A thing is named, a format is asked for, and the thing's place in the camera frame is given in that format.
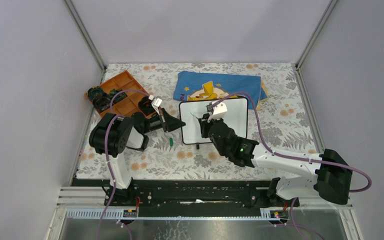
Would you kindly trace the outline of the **blue cartoon cloth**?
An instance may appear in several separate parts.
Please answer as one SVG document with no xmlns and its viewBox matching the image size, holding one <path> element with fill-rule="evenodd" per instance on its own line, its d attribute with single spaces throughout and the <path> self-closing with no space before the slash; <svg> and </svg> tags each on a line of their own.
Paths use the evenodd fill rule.
<svg viewBox="0 0 384 240">
<path fill-rule="evenodd" d="M 252 104 L 257 105 L 269 98 L 260 76 L 181 71 L 177 75 L 173 99 L 214 100 L 237 92 L 245 92 L 250 96 L 249 109 L 253 108 Z"/>
</svg>

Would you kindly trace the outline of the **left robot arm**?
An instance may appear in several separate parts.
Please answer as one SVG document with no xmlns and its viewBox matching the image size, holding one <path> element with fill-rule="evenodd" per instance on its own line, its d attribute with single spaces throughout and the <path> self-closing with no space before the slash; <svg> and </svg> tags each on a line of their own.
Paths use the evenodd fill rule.
<svg viewBox="0 0 384 240">
<path fill-rule="evenodd" d="M 95 152 L 105 157 L 110 174 L 104 204 L 128 206 L 139 200 L 134 192 L 134 178 L 128 170 L 124 154 L 126 148 L 143 152 L 149 143 L 147 133 L 159 129 L 169 133 L 185 125 L 185 122 L 170 115 L 164 108 L 150 118 L 141 112 L 125 117 L 106 113 L 93 128 L 88 140 Z"/>
</svg>

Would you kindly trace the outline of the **dark rolled fabric middle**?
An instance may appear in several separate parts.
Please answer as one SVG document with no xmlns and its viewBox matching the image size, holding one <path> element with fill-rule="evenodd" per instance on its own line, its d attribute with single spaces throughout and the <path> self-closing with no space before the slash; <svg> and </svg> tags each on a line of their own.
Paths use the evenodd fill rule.
<svg viewBox="0 0 384 240">
<path fill-rule="evenodd" d="M 108 97 L 112 100 L 113 104 L 116 104 L 127 97 L 125 92 L 118 94 L 120 91 L 120 89 L 112 89 L 109 91 Z"/>
</svg>

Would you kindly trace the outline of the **dark rolled fabric right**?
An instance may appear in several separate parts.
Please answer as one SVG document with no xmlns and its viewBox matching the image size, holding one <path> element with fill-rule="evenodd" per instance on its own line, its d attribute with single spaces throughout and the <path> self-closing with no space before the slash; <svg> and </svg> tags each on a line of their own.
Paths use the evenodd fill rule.
<svg viewBox="0 0 384 240">
<path fill-rule="evenodd" d="M 155 109 L 152 107 L 152 101 L 147 97 L 147 96 L 144 96 L 139 102 L 138 102 L 138 108 L 140 109 L 140 111 L 145 115 L 145 116 L 149 116 L 149 115 L 152 115 L 154 114 L 156 111 Z"/>
</svg>

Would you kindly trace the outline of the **dark rolled fabric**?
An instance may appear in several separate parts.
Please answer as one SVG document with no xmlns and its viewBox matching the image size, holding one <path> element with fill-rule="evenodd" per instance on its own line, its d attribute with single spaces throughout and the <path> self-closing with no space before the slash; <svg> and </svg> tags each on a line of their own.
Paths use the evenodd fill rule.
<svg viewBox="0 0 384 240">
<path fill-rule="evenodd" d="M 112 100 L 113 104 L 116 104 L 127 97 L 125 92 L 118 94 L 120 91 L 120 89 L 112 89 L 109 91 L 108 97 Z"/>
<path fill-rule="evenodd" d="M 110 103 L 114 94 L 106 93 L 100 86 L 91 87 L 87 91 L 87 97 L 92 102 L 93 107 L 98 113 L 106 111 L 110 107 Z"/>
<path fill-rule="evenodd" d="M 140 111 L 145 115 L 145 116 L 149 116 L 149 115 L 152 115 L 154 114 L 156 111 L 155 109 L 152 107 L 152 101 L 147 97 L 147 96 L 144 96 L 139 102 L 138 102 L 138 108 L 140 109 Z"/>
</svg>

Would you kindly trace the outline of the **dark rolled fabric left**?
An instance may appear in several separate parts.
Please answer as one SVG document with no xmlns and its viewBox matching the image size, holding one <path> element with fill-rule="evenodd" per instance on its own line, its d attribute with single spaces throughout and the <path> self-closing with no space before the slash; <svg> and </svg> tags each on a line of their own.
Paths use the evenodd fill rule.
<svg viewBox="0 0 384 240">
<path fill-rule="evenodd" d="M 110 107 L 110 103 L 114 94 L 106 93 L 100 86 L 91 87 L 87 91 L 87 97 L 92 102 L 93 107 L 98 113 L 106 111 Z"/>
</svg>

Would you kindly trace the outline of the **green whiteboard marker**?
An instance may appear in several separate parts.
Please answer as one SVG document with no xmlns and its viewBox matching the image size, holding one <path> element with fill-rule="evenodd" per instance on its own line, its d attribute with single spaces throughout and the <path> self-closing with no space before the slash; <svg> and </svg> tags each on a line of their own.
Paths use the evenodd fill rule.
<svg viewBox="0 0 384 240">
<path fill-rule="evenodd" d="M 196 115 L 195 113 L 191 112 L 190 114 L 191 114 L 194 118 L 196 118 L 197 120 L 200 119 L 200 117 L 199 117 L 198 115 Z"/>
</svg>

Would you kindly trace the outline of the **small whiteboard black frame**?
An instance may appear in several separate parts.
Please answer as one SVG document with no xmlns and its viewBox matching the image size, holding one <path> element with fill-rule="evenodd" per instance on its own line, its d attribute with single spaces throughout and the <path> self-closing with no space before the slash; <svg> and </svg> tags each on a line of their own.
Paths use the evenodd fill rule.
<svg viewBox="0 0 384 240">
<path fill-rule="evenodd" d="M 191 115 L 195 113 L 200 118 L 207 113 L 207 105 L 214 100 L 184 101 L 179 104 L 180 120 L 185 122 L 181 128 L 182 143 L 185 145 L 209 144 L 209 138 L 202 138 L 198 119 Z M 223 121 L 232 128 L 236 135 L 246 138 L 248 136 L 248 99 L 231 98 L 223 101 L 227 113 Z"/>
</svg>

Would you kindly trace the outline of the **orange compartment tray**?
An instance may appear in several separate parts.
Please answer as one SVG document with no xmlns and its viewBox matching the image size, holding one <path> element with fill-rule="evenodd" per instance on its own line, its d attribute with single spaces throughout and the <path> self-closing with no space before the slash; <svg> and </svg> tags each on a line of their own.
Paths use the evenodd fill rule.
<svg viewBox="0 0 384 240">
<path fill-rule="evenodd" d="M 100 117 L 106 113 L 130 117 L 139 112 L 146 118 L 157 114 L 151 106 L 150 94 L 126 70 L 89 88 L 84 95 Z"/>
</svg>

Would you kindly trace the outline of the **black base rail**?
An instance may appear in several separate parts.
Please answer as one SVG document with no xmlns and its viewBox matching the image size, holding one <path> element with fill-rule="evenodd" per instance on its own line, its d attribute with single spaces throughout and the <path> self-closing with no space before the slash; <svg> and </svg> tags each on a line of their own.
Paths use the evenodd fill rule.
<svg viewBox="0 0 384 240">
<path fill-rule="evenodd" d="M 101 187 L 104 203 L 132 207 L 141 218 L 258 217 L 261 209 L 289 210 L 301 200 L 285 200 L 275 194 L 268 180 L 138 180 L 127 189 L 106 181 Z"/>
</svg>

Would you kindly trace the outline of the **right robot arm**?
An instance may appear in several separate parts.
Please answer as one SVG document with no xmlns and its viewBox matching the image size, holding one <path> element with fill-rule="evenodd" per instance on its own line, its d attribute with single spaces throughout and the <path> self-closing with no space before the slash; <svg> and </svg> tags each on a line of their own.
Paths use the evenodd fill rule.
<svg viewBox="0 0 384 240">
<path fill-rule="evenodd" d="M 208 138 L 228 161 L 238 167 L 273 168 L 296 175 L 272 179 L 266 193 L 271 205 L 315 196 L 337 205 L 348 203 L 353 171 L 335 150 L 313 154 L 270 150 L 256 140 L 238 136 L 223 119 L 209 117 L 206 113 L 197 120 L 201 136 Z"/>
</svg>

